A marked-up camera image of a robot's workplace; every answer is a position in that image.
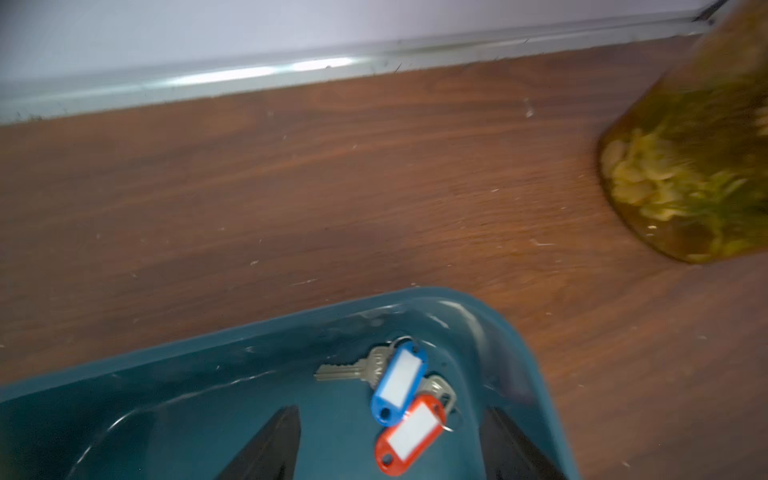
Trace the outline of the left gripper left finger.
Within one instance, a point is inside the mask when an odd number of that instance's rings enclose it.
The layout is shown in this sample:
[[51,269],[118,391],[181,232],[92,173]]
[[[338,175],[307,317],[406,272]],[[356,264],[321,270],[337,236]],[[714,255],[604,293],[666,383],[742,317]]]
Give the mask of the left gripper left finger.
[[280,408],[218,474],[217,480],[294,477],[301,440],[297,405]]

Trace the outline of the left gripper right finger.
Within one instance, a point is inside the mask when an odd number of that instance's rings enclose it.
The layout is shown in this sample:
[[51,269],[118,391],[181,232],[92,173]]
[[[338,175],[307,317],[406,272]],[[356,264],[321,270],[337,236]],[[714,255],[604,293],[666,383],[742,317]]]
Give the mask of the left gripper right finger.
[[479,428],[488,480],[566,480],[563,472],[500,408],[487,408]]

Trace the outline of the teal plastic storage box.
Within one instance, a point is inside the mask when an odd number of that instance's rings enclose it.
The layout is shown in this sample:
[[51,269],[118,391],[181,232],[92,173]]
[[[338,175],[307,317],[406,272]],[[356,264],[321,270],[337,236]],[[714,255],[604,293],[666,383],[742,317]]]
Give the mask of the teal plastic storage box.
[[479,428],[498,407],[563,472],[578,477],[537,362],[481,301],[414,288],[325,306],[81,365],[1,390],[5,479],[214,479],[282,407],[297,405],[292,479],[380,479],[383,427],[360,380],[317,381],[410,336],[427,374],[457,394],[443,432],[407,479],[487,479]]

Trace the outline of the blue tag key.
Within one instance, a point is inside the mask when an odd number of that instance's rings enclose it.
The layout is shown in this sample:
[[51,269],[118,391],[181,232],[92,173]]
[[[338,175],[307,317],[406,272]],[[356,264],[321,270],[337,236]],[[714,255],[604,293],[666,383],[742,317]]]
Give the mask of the blue tag key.
[[370,410],[384,426],[398,424],[415,398],[428,366],[426,352],[410,336],[372,347],[348,364],[323,364],[314,373],[317,381],[360,380],[373,394]]

